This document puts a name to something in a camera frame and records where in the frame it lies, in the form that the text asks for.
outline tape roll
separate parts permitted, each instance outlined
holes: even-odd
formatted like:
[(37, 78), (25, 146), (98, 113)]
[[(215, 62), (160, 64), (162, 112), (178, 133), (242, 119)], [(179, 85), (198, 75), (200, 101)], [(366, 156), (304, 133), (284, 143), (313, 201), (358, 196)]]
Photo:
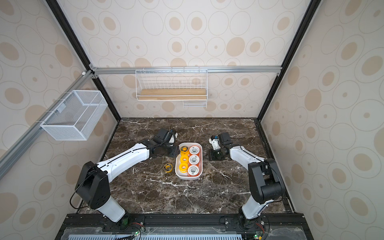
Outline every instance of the tape roll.
[(188, 147), (187, 146), (182, 146), (180, 148), (180, 154), (181, 154), (181, 156), (188, 155), (189, 154)]
[(188, 176), (195, 177), (199, 174), (200, 170), (196, 165), (191, 165), (188, 167)]
[(180, 172), (187, 172), (188, 171), (188, 163), (182, 162), (179, 165)]
[(197, 164), (199, 164), (199, 162), (200, 162), (200, 158), (198, 155), (192, 155), (189, 157), (189, 163), (191, 165), (197, 165)]
[(192, 146), (189, 148), (189, 153), (192, 155), (197, 155), (200, 152), (200, 148), (198, 146)]
[(189, 161), (189, 157), (188, 155), (181, 155), (180, 157), (180, 161), (183, 163), (185, 162), (186, 164), (188, 164), (188, 161)]
[(166, 173), (168, 173), (168, 172), (172, 172), (172, 170), (173, 170), (173, 166), (172, 166), (172, 164), (170, 164), (170, 163), (166, 163), (166, 164), (164, 165), (163, 169), (164, 169), (164, 171), (165, 171)]

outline wallpaper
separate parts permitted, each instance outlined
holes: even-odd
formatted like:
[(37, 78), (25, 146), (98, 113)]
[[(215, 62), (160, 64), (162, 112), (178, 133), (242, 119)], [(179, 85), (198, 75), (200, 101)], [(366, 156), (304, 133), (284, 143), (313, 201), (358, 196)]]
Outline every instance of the wallpaper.
[(209, 74), (207, 107), (185, 108), (182, 101), (138, 101), (134, 74), (99, 78), (123, 118), (239, 118), (258, 116), (276, 73)]
[(0, 1), (0, 158), (83, 66), (37, 0)]
[[(81, 89), (96, 90), (89, 80)], [(117, 122), (107, 108), (87, 141), (56, 141), (43, 132), (0, 181), (0, 239), (54, 239), (68, 213), (84, 163), (98, 162)], [(80, 204), (80, 196), (72, 199)]]
[(61, 0), (94, 66), (278, 65), (309, 0)]
[(315, 240), (384, 235), (384, 1), (324, 1), (262, 126)]

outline wooden shelf board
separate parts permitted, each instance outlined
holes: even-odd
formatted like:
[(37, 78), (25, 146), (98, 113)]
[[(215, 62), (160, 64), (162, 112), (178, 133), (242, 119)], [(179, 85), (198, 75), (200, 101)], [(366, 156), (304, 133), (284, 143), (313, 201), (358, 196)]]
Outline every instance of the wooden shelf board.
[(143, 89), (137, 96), (139, 100), (206, 100), (205, 89)]

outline vent grille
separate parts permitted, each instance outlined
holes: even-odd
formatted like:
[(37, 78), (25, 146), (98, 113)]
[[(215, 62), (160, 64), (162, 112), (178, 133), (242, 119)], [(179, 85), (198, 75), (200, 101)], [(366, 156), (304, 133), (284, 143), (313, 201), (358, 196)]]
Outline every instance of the vent grille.
[[(123, 234), (72, 234), (68, 240), (118, 240), (130, 235)], [(241, 234), (148, 234), (142, 235), (141, 240), (242, 240)]]

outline white tape roll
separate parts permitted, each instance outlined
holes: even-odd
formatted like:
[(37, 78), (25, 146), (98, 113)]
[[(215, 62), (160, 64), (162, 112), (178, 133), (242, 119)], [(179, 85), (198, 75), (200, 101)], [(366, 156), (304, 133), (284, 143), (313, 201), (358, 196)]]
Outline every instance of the white tape roll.
[(196, 165), (191, 165), (188, 167), (188, 175), (191, 177), (197, 176), (199, 174), (199, 168)]
[(200, 148), (198, 146), (192, 146), (189, 148), (189, 153), (192, 155), (197, 155), (200, 152)]
[(200, 162), (200, 158), (198, 155), (192, 155), (189, 157), (189, 163), (191, 165), (197, 165)]

